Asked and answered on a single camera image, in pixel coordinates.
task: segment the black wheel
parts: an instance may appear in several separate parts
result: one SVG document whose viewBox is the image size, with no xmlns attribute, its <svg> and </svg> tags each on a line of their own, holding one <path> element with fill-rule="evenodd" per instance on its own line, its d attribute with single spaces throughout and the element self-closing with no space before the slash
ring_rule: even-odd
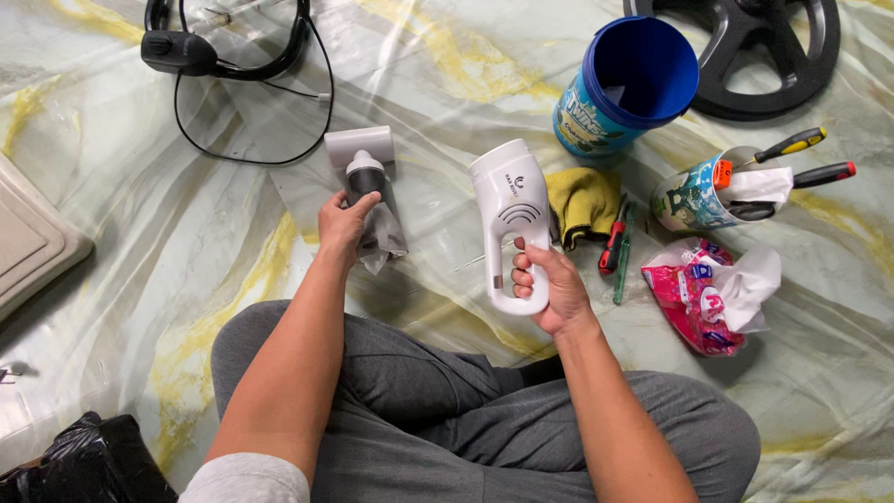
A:
<svg viewBox="0 0 894 503">
<path fill-rule="evenodd" d="M 789 25 L 787 5 L 802 2 L 810 22 L 805 54 Z M 783 115 L 816 95 L 831 80 L 838 60 L 841 25 L 835 0 L 625 0 L 626 15 L 654 17 L 655 11 L 711 12 L 713 34 L 698 58 L 699 112 L 739 121 Z M 726 74 L 742 47 L 767 47 L 782 87 L 766 94 L 726 89 Z"/>
</svg>

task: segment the gray sweatpants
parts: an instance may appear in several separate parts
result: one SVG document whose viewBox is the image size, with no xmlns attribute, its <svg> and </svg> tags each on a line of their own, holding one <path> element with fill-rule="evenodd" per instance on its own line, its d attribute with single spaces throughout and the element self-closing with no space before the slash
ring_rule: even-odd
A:
<svg viewBox="0 0 894 503">
<path fill-rule="evenodd" d="M 254 304 L 221 329 L 211 354 L 221 416 L 288 305 Z M 347 314 L 344 345 L 313 501 L 595 500 L 565 379 L 523 388 L 518 370 L 483 355 Z M 745 411 L 694 379 L 626 375 L 699 498 L 738 502 L 760 456 Z"/>
</svg>

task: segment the handheld vacuum cleaner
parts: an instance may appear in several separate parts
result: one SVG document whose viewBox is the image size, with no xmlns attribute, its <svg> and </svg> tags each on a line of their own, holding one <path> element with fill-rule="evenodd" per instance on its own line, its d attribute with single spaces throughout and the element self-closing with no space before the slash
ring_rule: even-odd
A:
<svg viewBox="0 0 894 503">
<path fill-rule="evenodd" d="M 547 250 L 550 246 L 549 200 L 544 172 L 523 140 L 513 140 L 487 152 L 468 169 L 472 177 L 481 223 L 485 230 L 487 296 L 500 311 L 519 316 L 536 314 L 549 302 L 546 272 L 532 266 L 533 293 L 527 299 L 506 295 L 502 277 L 502 248 L 506 234 Z"/>
<path fill-rule="evenodd" d="M 391 128 L 379 126 L 328 132 L 324 143 L 333 167 L 344 170 L 348 206 L 354 206 L 370 192 L 382 194 L 382 202 L 375 205 L 364 220 L 358 247 L 360 261 L 369 272 L 378 274 L 386 261 L 403 257 L 408 252 L 397 219 L 391 183 L 382 165 L 394 160 Z"/>
</svg>

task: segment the white sleeve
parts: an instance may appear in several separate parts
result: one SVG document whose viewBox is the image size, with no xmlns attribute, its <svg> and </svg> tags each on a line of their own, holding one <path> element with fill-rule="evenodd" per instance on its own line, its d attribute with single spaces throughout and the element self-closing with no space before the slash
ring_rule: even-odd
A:
<svg viewBox="0 0 894 503">
<path fill-rule="evenodd" d="M 308 503 L 308 479 L 276 456 L 240 452 L 199 468 L 180 503 Z"/>
</svg>

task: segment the pink plastic bag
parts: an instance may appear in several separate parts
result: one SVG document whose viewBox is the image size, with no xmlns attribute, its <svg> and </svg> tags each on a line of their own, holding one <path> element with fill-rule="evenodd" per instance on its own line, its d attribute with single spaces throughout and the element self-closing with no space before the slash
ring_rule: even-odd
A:
<svg viewBox="0 0 894 503">
<path fill-rule="evenodd" d="M 711 263 L 731 266 L 733 259 L 717 244 L 689 238 L 665 248 L 642 271 L 662 311 L 689 345 L 705 356 L 732 356 L 746 341 L 727 327 Z"/>
</svg>

